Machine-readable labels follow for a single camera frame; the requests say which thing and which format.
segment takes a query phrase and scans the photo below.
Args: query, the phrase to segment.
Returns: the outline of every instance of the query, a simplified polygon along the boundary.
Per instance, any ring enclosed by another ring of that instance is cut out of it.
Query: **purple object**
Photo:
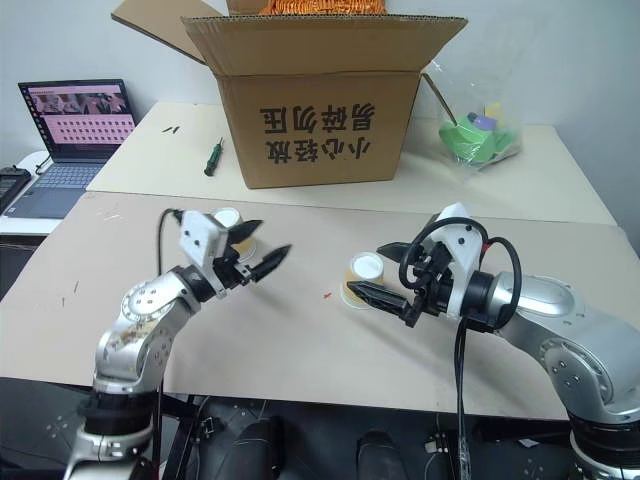
[[[473,120],[473,126],[480,130],[495,130],[498,121],[495,118],[485,117],[484,115],[477,115]]]

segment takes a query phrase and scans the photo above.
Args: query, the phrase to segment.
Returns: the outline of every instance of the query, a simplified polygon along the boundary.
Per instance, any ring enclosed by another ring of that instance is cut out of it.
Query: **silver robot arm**
[[[489,314],[511,300],[511,273],[496,276]],[[584,304],[566,283],[524,277],[516,314],[496,332],[549,374],[566,409],[596,423],[640,420],[640,332]]]
[[[93,392],[80,409],[85,422],[76,434],[65,480],[150,478],[150,462],[141,454],[151,440],[156,391],[176,335],[201,303],[260,281],[290,248],[274,250],[255,267],[242,265],[232,245],[247,239],[261,221],[227,229],[200,212],[173,213],[191,264],[142,282],[124,296],[116,322],[96,350]]]
[[[378,249],[400,263],[403,285],[416,293],[412,303],[369,282],[348,285],[408,326],[423,312],[465,318],[468,328],[492,332],[526,352],[548,373],[567,409],[578,473],[587,479],[640,478],[640,332],[586,306],[565,282],[546,277],[523,276],[517,308],[503,318],[514,275],[479,270],[490,244],[484,227],[462,205],[452,205],[411,244]],[[407,263],[414,281],[406,275]]]

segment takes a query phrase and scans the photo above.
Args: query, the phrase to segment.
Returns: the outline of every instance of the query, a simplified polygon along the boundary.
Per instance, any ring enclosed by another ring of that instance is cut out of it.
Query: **white paper cup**
[[[342,300],[353,308],[371,308],[347,287],[347,282],[366,280],[382,285],[383,275],[384,263],[380,255],[373,252],[357,253],[349,262],[349,267],[344,275],[344,282],[340,288]]]
[[[226,228],[231,228],[239,223],[242,223],[242,215],[240,212],[232,207],[225,207],[216,210],[213,213],[213,218],[219,221]],[[240,254],[239,261],[246,262],[254,253],[256,253],[256,241],[253,237],[249,237],[240,243],[232,245],[232,247]]]

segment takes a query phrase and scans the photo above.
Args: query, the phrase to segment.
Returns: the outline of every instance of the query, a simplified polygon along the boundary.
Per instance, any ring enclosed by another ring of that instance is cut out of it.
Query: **cardboard box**
[[[163,0],[170,8],[154,23],[143,8],[150,1],[127,0],[114,18],[200,60],[187,52],[176,21],[166,25],[182,17],[218,81],[249,188],[392,179],[421,70],[467,23],[406,15],[252,15],[264,0],[230,0],[230,17],[207,6],[216,15],[207,18],[184,17],[201,2]],[[122,18],[124,7],[136,14]]]

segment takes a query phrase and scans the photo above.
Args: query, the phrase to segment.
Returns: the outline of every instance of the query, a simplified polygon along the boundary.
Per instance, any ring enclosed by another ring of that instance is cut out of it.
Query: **green handle screwdriver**
[[[218,142],[218,144],[215,147],[213,147],[213,152],[211,152],[211,156],[207,161],[207,166],[204,169],[204,174],[207,177],[213,177],[213,172],[218,166],[218,160],[220,160],[221,153],[222,153],[222,138],[220,138],[220,141]]]

